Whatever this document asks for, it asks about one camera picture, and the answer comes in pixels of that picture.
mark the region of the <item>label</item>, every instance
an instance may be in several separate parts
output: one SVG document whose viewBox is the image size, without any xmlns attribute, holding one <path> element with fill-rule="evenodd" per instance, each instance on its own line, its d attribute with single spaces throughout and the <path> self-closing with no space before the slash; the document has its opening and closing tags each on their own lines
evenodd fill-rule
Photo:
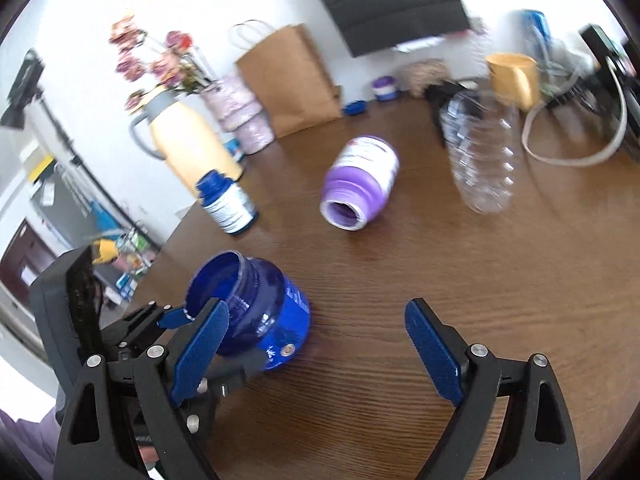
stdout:
<svg viewBox="0 0 640 480">
<path fill-rule="evenodd" d="M 395 94 L 396 93 L 396 86 L 395 85 L 387 85 L 387 86 L 381 86 L 380 88 L 374 88 L 373 89 L 373 93 L 375 95 Z"/>
<path fill-rule="evenodd" d="M 386 142 L 373 137 L 356 137 L 340 152 L 333 168 L 343 166 L 366 171 L 380 184 L 385 196 L 389 196 L 400 163 L 396 152 Z"/>
<path fill-rule="evenodd" d="M 56 184 L 47 180 L 44 183 L 44 189 L 42 190 L 42 199 L 40 203 L 43 207 L 51 207 L 56 201 Z"/>
<path fill-rule="evenodd" d="M 228 234 L 237 233 L 255 216 L 254 203 L 238 184 L 232 184 L 219 199 L 203 208 Z"/>
<path fill-rule="evenodd" d="M 284 273 L 283 277 L 285 295 L 280 316 L 257 345 L 267 352 L 265 370 L 291 359 L 304 343 L 311 324 L 308 299 Z"/>
</svg>

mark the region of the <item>metal screw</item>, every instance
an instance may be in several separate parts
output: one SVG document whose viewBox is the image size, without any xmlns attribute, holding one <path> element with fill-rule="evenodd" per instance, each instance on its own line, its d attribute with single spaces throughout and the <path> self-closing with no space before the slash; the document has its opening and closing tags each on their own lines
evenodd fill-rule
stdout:
<svg viewBox="0 0 640 480">
<path fill-rule="evenodd" d="M 99 355 L 92 355 L 86 360 L 86 364 L 89 368 L 97 367 L 102 362 L 102 357 Z"/>
<path fill-rule="evenodd" d="M 200 428 L 200 417 L 197 415 L 189 415 L 187 417 L 187 428 L 191 434 L 198 433 Z"/>
<path fill-rule="evenodd" d="M 209 381 L 207 381 L 206 379 L 201 380 L 200 384 L 198 384 L 198 393 L 206 394 L 208 389 L 209 389 Z"/>
<path fill-rule="evenodd" d="M 533 356 L 533 362 L 540 367 L 545 367 L 549 363 L 548 359 L 544 357 L 542 354 L 535 354 Z"/>
<path fill-rule="evenodd" d="M 153 345 L 149 350 L 146 351 L 146 354 L 151 358 L 160 357 L 164 354 L 164 348 L 160 345 Z"/>
<path fill-rule="evenodd" d="M 280 350 L 280 355 L 282 357 L 289 357 L 295 351 L 296 351 L 296 346 L 292 343 L 289 343 L 288 345 L 283 346 L 282 350 Z"/>
<path fill-rule="evenodd" d="M 475 345 L 471 345 L 471 353 L 478 357 L 486 357 L 489 351 L 486 349 L 486 346 L 476 343 Z"/>
</svg>

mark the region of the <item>white label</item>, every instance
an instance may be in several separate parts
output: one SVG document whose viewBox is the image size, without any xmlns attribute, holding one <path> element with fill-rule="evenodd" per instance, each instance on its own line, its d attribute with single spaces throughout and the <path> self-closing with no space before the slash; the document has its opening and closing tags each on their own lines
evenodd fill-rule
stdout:
<svg viewBox="0 0 640 480">
<path fill-rule="evenodd" d="M 56 200 L 56 184 L 47 180 L 42 190 L 42 199 L 40 203 L 43 207 L 51 207 Z"/>
<path fill-rule="evenodd" d="M 232 184 L 219 199 L 204 209 L 228 234 L 237 233 L 255 215 L 254 204 L 238 184 Z"/>
<path fill-rule="evenodd" d="M 333 167 L 343 166 L 366 171 L 380 184 L 385 196 L 389 196 L 400 163 L 396 152 L 385 142 L 372 137 L 356 137 L 340 152 Z"/>
</svg>

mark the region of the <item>wood grain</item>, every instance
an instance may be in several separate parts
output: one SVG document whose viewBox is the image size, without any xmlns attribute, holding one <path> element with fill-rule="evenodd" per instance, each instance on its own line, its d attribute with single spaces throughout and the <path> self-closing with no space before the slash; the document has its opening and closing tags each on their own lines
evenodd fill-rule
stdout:
<svg viewBox="0 0 640 480">
<path fill-rule="evenodd" d="M 597 131 L 565 107 L 536 121 L 532 146 L 584 155 L 602 144 Z M 324 221 L 319 199 L 327 169 L 358 134 L 388 140 L 401 170 L 380 217 L 351 233 Z M 503 213 L 466 208 L 427 103 L 403 97 L 249 157 L 240 184 L 260 219 L 238 238 L 190 210 L 134 304 L 179 304 L 196 270 L 229 249 L 276 263 L 312 303 L 300 355 L 223 401 L 209 446 L 222 478 L 413 479 L 452 414 L 404 330 L 416 296 L 497 356 L 549 357 L 589 475 L 640 399 L 640 168 L 619 153 L 586 170 L 523 160 L 516 177 Z M 504 408 L 469 478 L 484 473 Z"/>
</svg>

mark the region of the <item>door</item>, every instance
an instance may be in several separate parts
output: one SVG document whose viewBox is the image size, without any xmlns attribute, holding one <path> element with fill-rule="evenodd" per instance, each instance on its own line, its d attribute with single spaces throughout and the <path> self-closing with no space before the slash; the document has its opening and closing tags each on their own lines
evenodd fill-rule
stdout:
<svg viewBox="0 0 640 480">
<path fill-rule="evenodd" d="M 25 220 L 0 260 L 0 282 L 22 306 L 29 307 L 29 286 L 56 259 Z"/>
</svg>

